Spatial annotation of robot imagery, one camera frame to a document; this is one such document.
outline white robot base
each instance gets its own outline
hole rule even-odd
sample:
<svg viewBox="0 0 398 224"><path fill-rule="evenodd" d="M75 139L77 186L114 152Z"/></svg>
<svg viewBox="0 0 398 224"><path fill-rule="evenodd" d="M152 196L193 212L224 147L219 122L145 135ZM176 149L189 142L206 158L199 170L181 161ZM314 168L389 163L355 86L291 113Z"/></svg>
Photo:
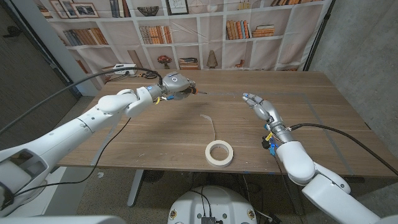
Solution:
<svg viewBox="0 0 398 224"><path fill-rule="evenodd" d="M211 217L217 223L256 224L256 215L251 204L242 195L226 187L215 185L193 189L207 197L211 208ZM209 204L205 198L188 191L177 199L169 212L168 224L202 223L203 205L206 217L210 217Z"/></svg>

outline bookshelf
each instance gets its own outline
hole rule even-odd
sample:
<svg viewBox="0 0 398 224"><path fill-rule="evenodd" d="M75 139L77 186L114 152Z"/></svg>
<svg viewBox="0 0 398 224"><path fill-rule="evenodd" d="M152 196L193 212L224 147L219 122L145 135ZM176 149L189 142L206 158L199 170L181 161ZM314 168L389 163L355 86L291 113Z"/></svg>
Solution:
<svg viewBox="0 0 398 224"><path fill-rule="evenodd" d="M131 17L113 18L109 0L74 0L92 2L100 18L61 19L48 0L41 1L53 16L47 21L65 41L62 33L65 29L95 27L101 30L109 45L66 47L77 60L88 61L83 64L89 66L92 73L112 63L133 63L128 50L135 50L143 67L150 69L162 68L157 57L167 55L173 60L170 68L179 69L179 58L196 57L200 69L206 70L211 50L215 51L218 62L216 69L299 68L307 59L331 3L331 0L324 0L271 7L272 0L261 0L250 1L251 9L237 10L239 0L214 0L212 3L218 4L216 12L207 12L207 1L202 1L202 13L168 16L166 0L127 0ZM159 6L159 11L156 16L145 17L137 10L141 6ZM252 31L256 26L273 24L275 33L271 37L228 40L226 21L230 20L246 20ZM170 26L174 43L144 44L140 26ZM245 60L244 66L234 67L241 59Z"/></svg>

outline tape roll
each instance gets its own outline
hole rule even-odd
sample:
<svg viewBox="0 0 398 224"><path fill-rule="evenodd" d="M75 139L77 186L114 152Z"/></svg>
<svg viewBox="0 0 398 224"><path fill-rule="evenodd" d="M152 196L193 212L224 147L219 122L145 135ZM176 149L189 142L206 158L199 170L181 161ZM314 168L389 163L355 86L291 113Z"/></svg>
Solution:
<svg viewBox="0 0 398 224"><path fill-rule="evenodd" d="M213 150L214 148L217 148L217 147L222 147L228 153L227 158L224 159L223 161L214 159L210 154L211 150ZM209 143L209 145L207 145L205 155L206 155L206 160L210 165L212 165L213 167L221 168L221 167L226 167L231 163L232 157L234 156L234 151L232 150L232 147L227 142L222 141L222 140L215 140L215 141L212 141L211 143Z"/></svg>

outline bowl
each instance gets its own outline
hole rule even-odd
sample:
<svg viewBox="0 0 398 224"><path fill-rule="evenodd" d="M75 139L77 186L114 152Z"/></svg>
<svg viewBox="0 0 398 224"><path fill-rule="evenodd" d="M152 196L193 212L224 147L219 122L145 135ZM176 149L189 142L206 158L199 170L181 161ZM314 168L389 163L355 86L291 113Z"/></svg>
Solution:
<svg viewBox="0 0 398 224"><path fill-rule="evenodd" d="M137 9L144 16L156 16L159 6L137 7Z"/></svg>

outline table top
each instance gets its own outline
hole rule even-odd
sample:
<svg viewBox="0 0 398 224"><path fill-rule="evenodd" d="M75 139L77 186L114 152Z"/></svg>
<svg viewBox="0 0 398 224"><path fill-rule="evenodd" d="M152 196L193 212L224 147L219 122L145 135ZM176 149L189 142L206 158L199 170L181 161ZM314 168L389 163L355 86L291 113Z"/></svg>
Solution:
<svg viewBox="0 0 398 224"><path fill-rule="evenodd" d="M173 70L159 70L165 75ZM133 118L105 149L98 167L131 167L135 169L184 170L203 172L279 173L274 158L261 146L268 132L265 121L257 118L242 100L242 93L257 94L269 100L286 126L317 123L337 128L354 136L376 154L398 169L396 159L379 138L367 127L352 106L320 72L261 72L227 70L181 70L196 81L207 95L192 95L184 100L161 101ZM156 83L145 78L126 78L109 82L88 108L104 95ZM234 157L231 164L215 168L206 161L205 148L214 140L228 142ZM113 135L127 121L123 116ZM58 164L90 166L109 128L89 138ZM387 167L348 138L314 127L295 130L310 157L339 175L360 177L395 177Z"/></svg>

